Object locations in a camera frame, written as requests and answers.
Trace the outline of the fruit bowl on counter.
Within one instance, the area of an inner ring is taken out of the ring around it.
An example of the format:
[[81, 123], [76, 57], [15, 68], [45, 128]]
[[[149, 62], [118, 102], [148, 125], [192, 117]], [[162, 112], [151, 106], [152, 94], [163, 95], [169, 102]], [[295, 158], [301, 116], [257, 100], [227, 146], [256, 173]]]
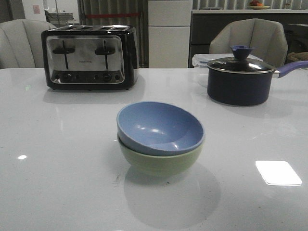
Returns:
[[249, 2], [248, 7], [253, 10], [265, 10], [270, 8], [270, 6], [264, 5], [258, 0], [252, 0]]

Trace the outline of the dark blue saucepan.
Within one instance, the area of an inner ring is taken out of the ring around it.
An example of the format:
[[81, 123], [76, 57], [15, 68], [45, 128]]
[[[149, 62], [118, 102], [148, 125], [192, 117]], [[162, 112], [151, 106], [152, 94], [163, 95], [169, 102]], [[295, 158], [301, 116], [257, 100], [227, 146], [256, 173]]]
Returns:
[[307, 66], [307, 61], [292, 62], [263, 74], [234, 74], [208, 68], [207, 94], [224, 104], [259, 105], [268, 99], [273, 77], [280, 78]]

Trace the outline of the glass pot lid blue knob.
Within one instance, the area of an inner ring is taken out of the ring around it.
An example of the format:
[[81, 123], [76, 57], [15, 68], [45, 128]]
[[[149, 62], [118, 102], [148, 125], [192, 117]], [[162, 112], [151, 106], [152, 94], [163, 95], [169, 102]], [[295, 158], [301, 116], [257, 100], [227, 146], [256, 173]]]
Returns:
[[267, 62], [249, 58], [255, 49], [245, 45], [230, 46], [232, 57], [214, 59], [207, 62], [210, 69], [234, 74], [263, 74], [273, 71], [275, 67]]

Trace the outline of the black chrome four-slot toaster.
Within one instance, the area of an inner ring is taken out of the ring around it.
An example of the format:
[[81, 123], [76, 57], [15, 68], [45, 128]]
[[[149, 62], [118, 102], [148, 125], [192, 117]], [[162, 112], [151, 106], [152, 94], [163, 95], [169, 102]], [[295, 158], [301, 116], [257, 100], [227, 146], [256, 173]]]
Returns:
[[47, 86], [53, 90], [128, 90], [139, 70], [136, 29], [63, 26], [41, 34]]

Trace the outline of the beige chair right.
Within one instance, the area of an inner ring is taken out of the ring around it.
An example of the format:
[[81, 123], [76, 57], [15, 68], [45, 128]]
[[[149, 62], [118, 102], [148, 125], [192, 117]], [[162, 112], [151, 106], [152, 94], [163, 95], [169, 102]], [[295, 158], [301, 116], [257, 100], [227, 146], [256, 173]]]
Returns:
[[233, 45], [254, 47], [253, 56], [275, 67], [284, 65], [288, 51], [283, 25], [258, 18], [227, 24], [210, 43], [209, 53], [231, 53]]

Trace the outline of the metal rack cart background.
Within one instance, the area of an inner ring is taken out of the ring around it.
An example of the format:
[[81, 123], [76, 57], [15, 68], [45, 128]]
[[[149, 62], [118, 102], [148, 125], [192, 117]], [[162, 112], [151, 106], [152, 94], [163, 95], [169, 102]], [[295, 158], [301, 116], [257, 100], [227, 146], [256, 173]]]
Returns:
[[77, 0], [44, 0], [47, 22], [55, 26], [79, 24]]

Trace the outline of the brown basket right edge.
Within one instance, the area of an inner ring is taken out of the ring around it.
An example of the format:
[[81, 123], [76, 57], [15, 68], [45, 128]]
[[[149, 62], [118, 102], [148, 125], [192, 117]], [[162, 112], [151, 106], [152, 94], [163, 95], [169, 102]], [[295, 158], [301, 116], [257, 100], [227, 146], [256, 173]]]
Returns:
[[287, 55], [288, 62], [298, 62], [298, 61], [307, 61], [308, 60], [308, 52], [291, 52]]

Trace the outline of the dark kitchen counter cabinet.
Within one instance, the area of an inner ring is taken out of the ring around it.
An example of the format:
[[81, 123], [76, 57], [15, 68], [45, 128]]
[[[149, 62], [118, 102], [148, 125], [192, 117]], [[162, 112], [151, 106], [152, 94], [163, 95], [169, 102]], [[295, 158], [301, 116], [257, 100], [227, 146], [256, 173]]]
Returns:
[[253, 18], [276, 21], [284, 27], [287, 24], [307, 24], [308, 12], [306, 10], [193, 11], [190, 57], [209, 53], [210, 43], [227, 24]]

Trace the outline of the beige chair left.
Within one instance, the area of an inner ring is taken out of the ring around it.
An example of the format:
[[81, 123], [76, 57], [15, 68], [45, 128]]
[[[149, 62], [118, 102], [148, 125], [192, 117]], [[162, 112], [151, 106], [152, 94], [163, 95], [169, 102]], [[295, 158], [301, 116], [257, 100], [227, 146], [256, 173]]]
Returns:
[[0, 67], [43, 68], [41, 33], [55, 28], [44, 21], [16, 19], [0, 24]]

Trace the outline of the white refrigerator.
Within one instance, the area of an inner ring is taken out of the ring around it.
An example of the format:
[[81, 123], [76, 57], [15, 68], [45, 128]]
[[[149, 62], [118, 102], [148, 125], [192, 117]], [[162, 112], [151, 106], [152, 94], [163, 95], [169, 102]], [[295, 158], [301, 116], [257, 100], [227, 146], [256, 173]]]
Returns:
[[192, 0], [148, 1], [149, 68], [187, 68]]

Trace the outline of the clear plastic food container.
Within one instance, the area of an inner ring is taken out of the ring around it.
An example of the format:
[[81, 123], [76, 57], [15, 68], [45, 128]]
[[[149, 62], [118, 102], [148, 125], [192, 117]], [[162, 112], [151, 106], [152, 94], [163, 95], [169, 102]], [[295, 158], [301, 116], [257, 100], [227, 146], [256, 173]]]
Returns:
[[233, 58], [232, 53], [219, 53], [219, 54], [195, 54], [192, 57], [193, 67], [204, 67], [207, 68], [207, 63], [211, 60], [220, 59], [220, 58]]

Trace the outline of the beige chair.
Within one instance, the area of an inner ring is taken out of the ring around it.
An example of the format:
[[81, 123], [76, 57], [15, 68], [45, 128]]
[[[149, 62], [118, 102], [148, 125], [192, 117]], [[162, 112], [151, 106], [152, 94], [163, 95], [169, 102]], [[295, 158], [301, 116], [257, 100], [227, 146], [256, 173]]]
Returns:
[[231, 53], [233, 45], [254, 47], [253, 56], [275, 67], [284, 65], [288, 51], [283, 25], [258, 18], [227, 24], [210, 43], [209, 53]]
[[0, 67], [43, 68], [41, 33], [55, 28], [44, 21], [16, 19], [0, 24]]

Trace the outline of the green bowl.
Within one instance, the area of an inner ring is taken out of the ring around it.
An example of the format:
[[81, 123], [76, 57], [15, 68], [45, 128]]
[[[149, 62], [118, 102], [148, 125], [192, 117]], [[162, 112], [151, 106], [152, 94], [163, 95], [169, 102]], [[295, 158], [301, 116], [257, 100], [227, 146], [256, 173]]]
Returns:
[[173, 156], [154, 156], [136, 152], [128, 148], [118, 139], [124, 158], [137, 171], [155, 177], [177, 175], [189, 169], [201, 154], [203, 143], [197, 148], [184, 154]]

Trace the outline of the blue bowl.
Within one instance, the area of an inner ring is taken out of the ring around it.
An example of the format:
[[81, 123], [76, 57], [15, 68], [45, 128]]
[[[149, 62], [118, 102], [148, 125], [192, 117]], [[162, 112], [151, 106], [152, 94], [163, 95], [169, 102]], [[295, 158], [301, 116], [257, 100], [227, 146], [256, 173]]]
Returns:
[[118, 112], [116, 122], [120, 140], [142, 154], [184, 154], [205, 140], [201, 122], [188, 111], [168, 103], [131, 103]]

